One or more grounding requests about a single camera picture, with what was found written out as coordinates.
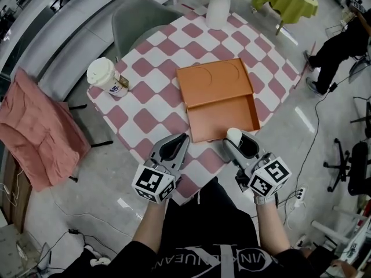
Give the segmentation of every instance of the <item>cardboard box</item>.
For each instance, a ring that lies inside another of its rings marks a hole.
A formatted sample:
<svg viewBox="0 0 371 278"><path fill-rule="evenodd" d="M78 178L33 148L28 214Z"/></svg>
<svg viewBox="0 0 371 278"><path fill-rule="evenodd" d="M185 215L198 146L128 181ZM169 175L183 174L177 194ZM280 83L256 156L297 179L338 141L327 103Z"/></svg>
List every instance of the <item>cardboard box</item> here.
<svg viewBox="0 0 371 278"><path fill-rule="evenodd" d="M193 142L222 139L230 127L260 129L253 87L241 59L177 70Z"/></svg>

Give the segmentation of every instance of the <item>gray floor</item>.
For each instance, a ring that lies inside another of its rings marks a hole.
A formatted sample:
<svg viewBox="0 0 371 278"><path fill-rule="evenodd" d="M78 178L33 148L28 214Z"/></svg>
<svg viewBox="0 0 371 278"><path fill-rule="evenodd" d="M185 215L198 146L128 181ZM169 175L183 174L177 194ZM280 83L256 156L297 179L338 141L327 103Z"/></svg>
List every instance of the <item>gray floor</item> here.
<svg viewBox="0 0 371 278"><path fill-rule="evenodd" d="M318 1L319 10L315 17L301 18L297 24L286 26L297 41L297 45L282 33L275 36L275 26L279 23L279 17L268 5L253 13L249 0L232 0L231 8L261 31L276 45L278 51L301 71L304 67L303 50L311 49L314 42L318 50L327 40L325 28L337 25L341 17L341 9L335 1ZM181 0L181 3L192 7L207 2L208 0ZM114 59L114 49L110 48L106 56ZM352 59L342 63L334 80L339 82L347 77L353 63ZM315 71L312 77L316 77L317 74L318 71ZM299 178L299 186L308 187L304 198L305 207L301 206L292 211L293 202L289 201L287 205L289 226L286 225L286 230L292 244L302 234L309 235L312 240L323 239L322 234L311 228L312 220L318 220L340 231L349 223L348 219L345 219L345 223L343 219L340 220L332 211L332 207L339 204L353 210L357 198L347 194L346 184L340 184L334 193L328 193L326 187L336 173L323 168L322 163L324 160L330 163L337 163L339 160L333 144L335 137L341 140L344 150L351 150L355 143L365 138L363 125L361 123L350 125L349 121L357 118L359 114L364 114L358 113L352 97L368 97L371 94L369 78L369 71L365 71L351 85L347 81L343 82L334 93L328 95L326 100L318 105L321 120L319 132ZM89 102L86 96L87 88L88 84L83 78L68 98L70 105L88 104L87 109L74 112L74 115L91 141L113 139L114 144L89 152L78 170L77 184L67 181L63 185L40 193L33 192L26 217L26 230L32 234L36 244L48 242L53 245L68 228L75 228L86 235L98 237L104 244L118 252L133 236L146 203L134 194L130 186L137 167L136 161ZM286 198L294 190L301 164L314 139L312 128L317 128L314 106L318 101L319 98L307 89L305 81L302 80L257 134L270 151L284 159L293 172L292 179L279 193L280 199ZM234 174L234 167L228 165L220 174L220 183L241 210L256 215L253 203L238 189ZM120 198L124 202L123 206L117 202ZM55 203L64 210L64 213L75 216L65 215ZM283 207L279 212L284 219ZM101 220L85 213L91 213ZM115 256L95 240L88 239L88 242L109 257ZM53 249L52 266L67 267L81 253L82 245L80 236L65 235Z"/></svg>

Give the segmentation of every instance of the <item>sleeve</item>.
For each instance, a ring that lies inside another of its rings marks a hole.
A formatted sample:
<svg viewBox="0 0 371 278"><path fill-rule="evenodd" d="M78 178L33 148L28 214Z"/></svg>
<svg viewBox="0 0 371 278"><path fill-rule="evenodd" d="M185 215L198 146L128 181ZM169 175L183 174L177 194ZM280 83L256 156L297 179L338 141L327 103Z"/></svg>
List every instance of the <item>sleeve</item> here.
<svg viewBox="0 0 371 278"><path fill-rule="evenodd" d="M319 277L312 265L304 257L300 250L288 249L275 256L279 263L295 277L300 274L302 278Z"/></svg>
<svg viewBox="0 0 371 278"><path fill-rule="evenodd" d="M109 277L116 277L123 271L135 273L136 277L147 276L156 263L156 253L146 245L131 241L108 265Z"/></svg>

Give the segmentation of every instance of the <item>pink and white checkered tablecloth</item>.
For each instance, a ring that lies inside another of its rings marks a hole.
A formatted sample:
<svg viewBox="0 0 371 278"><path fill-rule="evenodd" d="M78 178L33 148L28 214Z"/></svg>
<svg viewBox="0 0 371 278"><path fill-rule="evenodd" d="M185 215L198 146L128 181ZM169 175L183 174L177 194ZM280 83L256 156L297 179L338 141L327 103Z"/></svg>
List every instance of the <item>pink and white checkered tablecloth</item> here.
<svg viewBox="0 0 371 278"><path fill-rule="evenodd" d="M91 87L88 96L125 147L143 163L160 139L186 132L188 118L176 70L199 63L241 58L254 88L261 126L298 83L299 72L274 45L233 13L221 31L208 29L206 8L196 9L156 32L119 63L130 92L116 98ZM221 141L190 144L182 181L173 198L182 204L212 179L228 161Z"/></svg>

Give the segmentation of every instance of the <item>white cup lid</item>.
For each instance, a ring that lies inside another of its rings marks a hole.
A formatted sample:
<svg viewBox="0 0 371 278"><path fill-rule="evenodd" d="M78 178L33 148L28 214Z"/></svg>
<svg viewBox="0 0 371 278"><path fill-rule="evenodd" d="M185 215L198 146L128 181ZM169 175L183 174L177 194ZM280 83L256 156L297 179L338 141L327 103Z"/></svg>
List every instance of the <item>white cup lid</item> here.
<svg viewBox="0 0 371 278"><path fill-rule="evenodd" d="M91 85L101 85L107 81L107 76L112 73L114 65L111 60L106 57L98 58L93 61L87 72L88 82Z"/></svg>

